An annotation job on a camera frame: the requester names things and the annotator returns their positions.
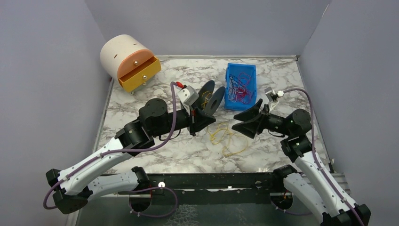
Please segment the dark grey cable spool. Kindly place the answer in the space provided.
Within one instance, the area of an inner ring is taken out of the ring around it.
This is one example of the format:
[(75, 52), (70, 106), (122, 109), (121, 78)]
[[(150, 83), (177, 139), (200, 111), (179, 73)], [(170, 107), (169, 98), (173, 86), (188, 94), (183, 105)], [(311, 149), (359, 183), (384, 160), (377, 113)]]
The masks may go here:
[(224, 98), (225, 87), (221, 86), (215, 90), (215, 81), (210, 80), (202, 86), (198, 94), (199, 98), (195, 105), (204, 112), (213, 115)]

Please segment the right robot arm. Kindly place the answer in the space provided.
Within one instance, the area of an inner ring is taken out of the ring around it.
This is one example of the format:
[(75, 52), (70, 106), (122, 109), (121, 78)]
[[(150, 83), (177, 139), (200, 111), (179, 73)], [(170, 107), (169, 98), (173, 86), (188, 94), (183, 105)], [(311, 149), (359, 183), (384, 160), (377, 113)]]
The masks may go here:
[(235, 115), (234, 119), (239, 123), (232, 129), (249, 138), (265, 129), (286, 136), (281, 141), (283, 153), (302, 171), (308, 182), (293, 166), (287, 165), (274, 170), (276, 186), (292, 192), (321, 226), (367, 226), (370, 209), (365, 204), (357, 204), (313, 152), (313, 144), (306, 136), (312, 129), (309, 112), (296, 109), (284, 118), (270, 113), (268, 105), (261, 109), (262, 102), (260, 99), (253, 107)]

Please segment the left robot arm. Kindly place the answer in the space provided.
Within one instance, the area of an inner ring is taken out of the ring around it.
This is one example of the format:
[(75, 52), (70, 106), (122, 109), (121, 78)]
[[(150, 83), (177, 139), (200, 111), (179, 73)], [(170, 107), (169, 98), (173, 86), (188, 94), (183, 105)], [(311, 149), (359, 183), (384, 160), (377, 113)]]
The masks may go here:
[(176, 130), (188, 129), (194, 136), (215, 122), (216, 101), (201, 104), (195, 101), (189, 109), (168, 112), (167, 103), (153, 98), (139, 109), (138, 118), (126, 124), (116, 135), (96, 152), (64, 169), (51, 169), (46, 178), (51, 186), (47, 197), (52, 197), (54, 207), (63, 214), (83, 208), (90, 200), (117, 192), (142, 192), (150, 187), (150, 180), (142, 167), (107, 176), (113, 166), (137, 156), (139, 153), (158, 149), (154, 138)]

